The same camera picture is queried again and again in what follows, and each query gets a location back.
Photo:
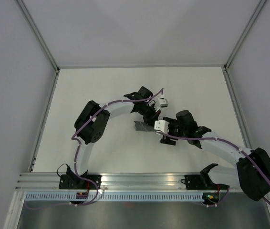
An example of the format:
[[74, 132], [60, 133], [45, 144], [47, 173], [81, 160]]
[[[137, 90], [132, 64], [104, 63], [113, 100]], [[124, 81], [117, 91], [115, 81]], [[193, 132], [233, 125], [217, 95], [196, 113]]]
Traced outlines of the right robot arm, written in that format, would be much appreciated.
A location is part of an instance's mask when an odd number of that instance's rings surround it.
[[205, 126], [198, 126], [188, 110], [176, 118], [155, 121], [154, 129], [162, 135], [161, 143], [175, 145], [187, 140], [199, 149], [211, 152], [232, 165], [231, 168], [212, 163], [201, 170], [200, 183], [205, 188], [223, 184], [240, 188], [250, 199], [258, 201], [270, 192], [270, 157], [262, 149], [236, 146]]

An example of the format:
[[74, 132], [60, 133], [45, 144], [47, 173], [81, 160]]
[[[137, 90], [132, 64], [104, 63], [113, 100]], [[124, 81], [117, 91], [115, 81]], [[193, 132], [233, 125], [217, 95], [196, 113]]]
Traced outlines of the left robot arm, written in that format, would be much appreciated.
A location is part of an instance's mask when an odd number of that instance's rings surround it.
[[71, 166], [74, 173], [70, 177], [72, 186], [81, 189], [86, 185], [91, 151], [94, 144], [103, 136], [108, 121], [124, 114], [138, 113], [143, 118], [141, 124], [152, 128], [161, 110], [151, 102], [155, 97], [163, 95], [163, 90], [162, 88], [153, 94], [142, 86], [138, 92], [126, 94], [118, 100], [104, 104], [91, 100], [86, 104], [74, 123], [76, 132], [72, 140], [77, 141], [78, 147]]

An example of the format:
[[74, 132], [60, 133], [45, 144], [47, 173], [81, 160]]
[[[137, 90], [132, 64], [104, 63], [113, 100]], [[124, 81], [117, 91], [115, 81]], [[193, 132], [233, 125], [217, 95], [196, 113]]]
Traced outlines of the grey cloth napkin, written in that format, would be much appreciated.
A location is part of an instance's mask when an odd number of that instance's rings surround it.
[[142, 131], [142, 132], [155, 132], [153, 126], [146, 124], [143, 121], [134, 121], [135, 123], [135, 130]]

